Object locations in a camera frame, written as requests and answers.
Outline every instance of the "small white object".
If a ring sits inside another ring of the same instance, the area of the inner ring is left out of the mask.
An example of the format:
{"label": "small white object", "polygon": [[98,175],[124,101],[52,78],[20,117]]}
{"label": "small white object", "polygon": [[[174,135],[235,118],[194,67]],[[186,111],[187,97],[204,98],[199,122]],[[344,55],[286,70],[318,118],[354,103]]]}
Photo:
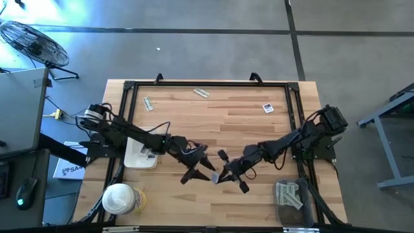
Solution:
{"label": "small white object", "polygon": [[286,193],[285,196],[286,200],[288,200],[290,203],[292,203],[292,205],[296,208],[296,210],[299,210],[302,206],[303,203],[300,202],[300,200],[296,199],[296,197],[290,193]]}
{"label": "small white object", "polygon": [[220,177],[220,174],[218,174],[217,172],[213,172],[213,175],[212,175],[213,184],[217,184],[219,182],[219,177]]}
{"label": "small white object", "polygon": [[144,101],[145,108],[147,111],[151,111],[154,109],[153,105],[151,104],[151,101],[149,101],[148,97],[143,97],[142,101]]}
{"label": "small white object", "polygon": [[272,104],[265,104],[263,105],[263,109],[265,110],[265,113],[271,113],[274,111]]}
{"label": "small white object", "polygon": [[319,233],[318,228],[283,227],[284,233]]}
{"label": "small white object", "polygon": [[278,197],[278,205],[284,205],[285,202],[285,184],[276,183],[276,196]]}
{"label": "small white object", "polygon": [[145,149],[143,143],[128,138],[124,164],[127,168],[152,169],[157,165],[157,157]]}
{"label": "small white object", "polygon": [[[77,150],[84,155],[86,155],[86,153],[88,152],[87,148],[83,148],[83,146],[79,145],[79,143],[77,142],[65,142],[64,145],[73,146],[72,149]],[[58,165],[56,166],[56,169],[53,173],[53,178],[83,180],[84,175],[85,168],[82,168],[81,166],[75,165],[64,159],[59,159]]]}
{"label": "small white object", "polygon": [[119,233],[119,232],[139,232],[140,226],[128,226],[128,227],[104,227],[102,232],[106,233]]}
{"label": "small white object", "polygon": [[139,193],[127,184],[109,186],[102,197],[103,208],[111,214],[128,214],[138,207]]}
{"label": "small white object", "polygon": [[207,91],[205,91],[205,90],[203,90],[201,88],[194,89],[194,92],[197,93],[197,94],[199,94],[199,95],[201,95],[204,98],[208,98],[208,96],[210,95],[209,92],[207,92]]}

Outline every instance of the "computer monitor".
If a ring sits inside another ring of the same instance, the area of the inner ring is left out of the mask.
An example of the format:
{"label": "computer monitor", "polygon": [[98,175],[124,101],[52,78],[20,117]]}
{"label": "computer monitor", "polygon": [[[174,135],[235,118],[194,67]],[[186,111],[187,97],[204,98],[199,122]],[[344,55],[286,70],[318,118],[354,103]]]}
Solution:
{"label": "computer monitor", "polygon": [[48,82],[46,68],[0,74],[0,158],[35,150]]}

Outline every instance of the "fan guard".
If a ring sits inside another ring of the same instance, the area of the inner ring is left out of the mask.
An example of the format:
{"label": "fan guard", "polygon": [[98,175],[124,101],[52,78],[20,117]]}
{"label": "fan guard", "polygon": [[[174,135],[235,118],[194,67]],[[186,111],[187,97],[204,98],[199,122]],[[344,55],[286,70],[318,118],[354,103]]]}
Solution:
{"label": "fan guard", "polygon": [[48,67],[64,67],[69,64],[65,49],[30,26],[5,21],[0,25],[0,35],[13,48]]}

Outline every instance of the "wooden table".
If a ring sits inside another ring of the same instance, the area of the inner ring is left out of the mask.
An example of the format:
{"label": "wooden table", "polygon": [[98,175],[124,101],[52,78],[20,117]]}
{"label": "wooden table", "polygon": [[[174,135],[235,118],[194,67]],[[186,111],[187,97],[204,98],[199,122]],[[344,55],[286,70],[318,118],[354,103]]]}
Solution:
{"label": "wooden table", "polygon": [[[119,110],[125,80],[108,80],[104,102]],[[305,117],[321,107],[315,82],[299,82]],[[224,149],[230,159],[240,157],[248,144],[275,140],[291,132],[285,92],[280,87],[203,87],[210,93],[205,99],[194,87],[140,87],[133,123],[153,127],[171,122],[169,132],[209,145],[208,156],[219,170],[223,161],[217,151]],[[147,112],[142,98],[148,96],[154,110]],[[262,105],[270,103],[275,111],[265,114]],[[125,118],[129,104],[125,109]],[[278,171],[273,164],[260,162],[254,168],[257,177],[248,180],[250,191],[242,194],[235,183],[214,185],[190,180],[180,184],[186,168],[169,155],[158,158],[153,170],[125,169],[124,183],[143,190],[147,206],[137,215],[118,216],[117,225],[215,225],[281,226],[275,213],[273,185],[278,179],[297,178],[296,162],[288,152],[285,167]],[[102,192],[108,159],[98,159],[85,172],[74,220],[82,218]],[[201,172],[211,171],[199,166]],[[326,161],[315,161],[321,196],[332,211],[347,221],[335,170]]]}

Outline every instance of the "black desk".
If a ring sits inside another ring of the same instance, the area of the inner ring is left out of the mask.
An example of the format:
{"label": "black desk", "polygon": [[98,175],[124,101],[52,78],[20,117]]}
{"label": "black desk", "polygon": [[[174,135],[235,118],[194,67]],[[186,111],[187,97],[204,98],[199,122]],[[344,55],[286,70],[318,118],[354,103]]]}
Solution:
{"label": "black desk", "polygon": [[[38,150],[1,159],[11,164],[11,180],[9,197],[0,199],[0,230],[41,226],[45,206],[49,155],[49,150]],[[16,193],[21,183],[32,175],[35,159],[37,159],[37,162],[34,177],[38,178],[39,181],[36,185],[34,203],[28,210],[19,210],[16,206]]]}

